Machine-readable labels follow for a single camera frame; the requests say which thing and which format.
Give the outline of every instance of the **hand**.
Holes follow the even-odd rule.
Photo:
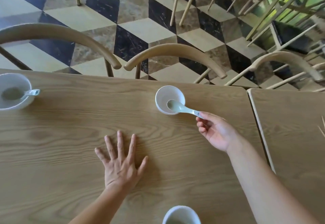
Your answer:
[[[148,162],[148,156],[144,157],[140,167],[136,169],[134,157],[136,153],[136,135],[131,138],[129,154],[125,157],[122,132],[117,132],[118,156],[111,144],[110,138],[105,136],[109,157],[100,148],[95,148],[95,153],[105,167],[105,188],[117,185],[126,191],[132,190],[141,179]]]
[[[212,144],[215,148],[227,151],[229,145],[243,139],[232,125],[224,118],[208,113],[200,112],[204,118],[196,118],[199,132]]]

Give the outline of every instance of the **white bowl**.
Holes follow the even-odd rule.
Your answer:
[[[175,86],[163,86],[156,93],[156,106],[158,110],[165,115],[176,115],[178,112],[174,112],[167,107],[167,102],[170,99],[174,99],[185,105],[185,97],[180,89]]]
[[[183,224],[201,224],[197,213],[188,206],[175,206],[166,213],[162,224],[183,223]]]

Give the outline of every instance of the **left hand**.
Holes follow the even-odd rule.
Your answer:
[[[136,169],[134,164],[134,157],[136,153],[135,134],[132,135],[127,157],[125,157],[124,154],[123,137],[121,131],[117,132],[117,156],[108,136],[105,136],[105,143],[109,157],[107,154],[103,153],[100,148],[95,148],[95,153],[105,167],[105,188],[108,189],[110,186],[118,186],[129,192],[141,179],[148,162],[148,156],[144,157],[140,167]]]

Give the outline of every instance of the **tiled floor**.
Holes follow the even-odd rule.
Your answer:
[[[194,0],[184,26],[178,25],[188,0],[180,0],[175,23],[169,25],[174,0],[0,0],[0,28],[20,23],[54,23],[68,26],[105,45],[125,64],[136,54],[155,45],[181,43],[191,45],[209,55],[229,74],[236,74],[266,53],[260,46],[246,47],[245,36],[260,15],[258,9],[246,16],[237,16],[244,0],[226,12],[232,0]],[[31,40],[3,47],[32,70],[107,76],[104,58],[72,42]],[[248,85],[256,86],[272,77],[266,63],[247,73]],[[0,55],[0,68],[17,69]],[[206,70],[197,62],[178,57],[154,57],[142,63],[141,78],[149,80],[193,82]],[[282,71],[290,76],[290,69]],[[134,78],[135,70],[114,70],[115,77]],[[209,73],[201,83],[219,80]]]

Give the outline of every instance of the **right hand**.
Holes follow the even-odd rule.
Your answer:
[[[199,117],[196,118],[199,132],[215,148],[227,152],[230,144],[243,139],[237,130],[224,118],[202,111],[200,112],[200,115],[204,119]]]

